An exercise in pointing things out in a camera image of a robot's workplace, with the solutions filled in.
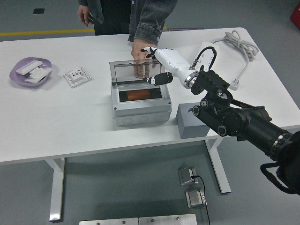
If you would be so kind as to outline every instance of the purple plate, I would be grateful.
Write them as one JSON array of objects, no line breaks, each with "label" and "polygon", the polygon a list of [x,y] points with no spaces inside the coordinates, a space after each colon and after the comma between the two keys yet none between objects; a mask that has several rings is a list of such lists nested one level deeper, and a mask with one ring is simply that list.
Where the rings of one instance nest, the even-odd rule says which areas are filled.
[{"label": "purple plate", "polygon": [[20,74],[16,73],[16,71],[19,68],[25,66],[26,64],[30,63],[33,60],[41,61],[43,64],[40,65],[39,67],[41,67],[43,69],[46,67],[52,68],[52,64],[49,60],[42,59],[42,58],[36,58],[36,57],[28,57],[28,58],[22,59],[15,65],[15,67],[12,69],[12,71],[9,74],[10,79],[19,85],[25,85],[25,86],[39,86],[39,85],[43,84],[48,79],[48,77],[50,76],[52,71],[37,83],[27,83],[25,81],[25,79],[29,77],[29,75],[30,75],[29,73],[27,73],[25,75],[20,75]]}]

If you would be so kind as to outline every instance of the white table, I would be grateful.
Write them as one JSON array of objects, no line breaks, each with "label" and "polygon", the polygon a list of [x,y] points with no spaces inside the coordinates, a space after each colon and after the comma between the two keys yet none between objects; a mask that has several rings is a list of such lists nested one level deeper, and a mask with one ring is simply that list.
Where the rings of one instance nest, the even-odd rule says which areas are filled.
[{"label": "white table", "polygon": [[[192,62],[202,41],[221,38],[237,30],[253,41],[243,28],[164,32],[160,48],[172,48]],[[46,160],[54,169],[50,220],[60,219],[64,158],[110,151],[138,149],[198,140],[207,142],[222,192],[230,192],[217,146],[222,140],[210,130],[206,137],[180,139],[175,116],[179,103],[199,102],[177,78],[168,89],[173,111],[165,123],[118,127],[113,122],[109,62],[131,60],[127,35],[67,37],[0,43],[0,164]],[[218,42],[214,69],[230,83],[244,68],[240,52]],[[23,87],[9,79],[23,58],[39,57],[52,63],[52,74],[41,86]],[[93,80],[71,89],[65,72],[82,66]],[[272,122],[281,128],[299,128],[300,111],[261,52],[251,62],[234,98],[250,105],[264,105]]]}]

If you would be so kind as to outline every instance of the human hand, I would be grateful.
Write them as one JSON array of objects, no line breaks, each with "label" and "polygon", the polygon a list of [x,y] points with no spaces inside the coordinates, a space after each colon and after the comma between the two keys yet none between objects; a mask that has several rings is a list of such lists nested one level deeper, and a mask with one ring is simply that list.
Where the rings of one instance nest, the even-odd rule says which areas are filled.
[{"label": "human hand", "polygon": [[77,14],[80,22],[82,22],[84,26],[87,27],[88,25],[93,24],[93,20],[90,17],[89,7],[80,5]]},{"label": "human hand", "polygon": [[[156,45],[151,41],[135,38],[131,49],[131,55],[133,59],[144,60],[149,53],[141,52],[141,49],[146,47],[156,47]],[[145,65],[145,77],[149,77],[149,72],[150,72],[149,65]],[[143,79],[144,77],[143,66],[134,66],[134,75],[135,77],[139,77],[140,79]]]}]

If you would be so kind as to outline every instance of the gray electrical box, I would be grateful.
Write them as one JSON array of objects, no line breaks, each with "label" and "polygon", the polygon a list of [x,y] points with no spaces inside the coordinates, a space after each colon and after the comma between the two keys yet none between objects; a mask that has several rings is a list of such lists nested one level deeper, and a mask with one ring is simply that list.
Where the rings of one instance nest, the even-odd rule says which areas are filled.
[{"label": "gray electrical box", "polygon": [[157,60],[109,64],[112,75],[112,111],[117,126],[169,120],[172,103],[167,86],[153,86],[143,82],[144,77],[153,77],[165,71]]}]

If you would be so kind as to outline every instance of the white object on plate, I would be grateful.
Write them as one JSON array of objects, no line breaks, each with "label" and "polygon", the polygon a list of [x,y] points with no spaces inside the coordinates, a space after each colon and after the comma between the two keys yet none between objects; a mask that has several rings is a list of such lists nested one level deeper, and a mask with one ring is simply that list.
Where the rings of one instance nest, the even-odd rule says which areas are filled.
[{"label": "white object on plate", "polygon": [[16,73],[20,75],[25,75],[42,64],[43,63],[41,61],[33,60],[25,66],[21,67],[20,69],[16,70]]},{"label": "white object on plate", "polygon": [[25,79],[28,83],[37,83],[47,76],[52,71],[52,68],[46,67],[45,69],[37,67],[30,71],[30,76]]}]

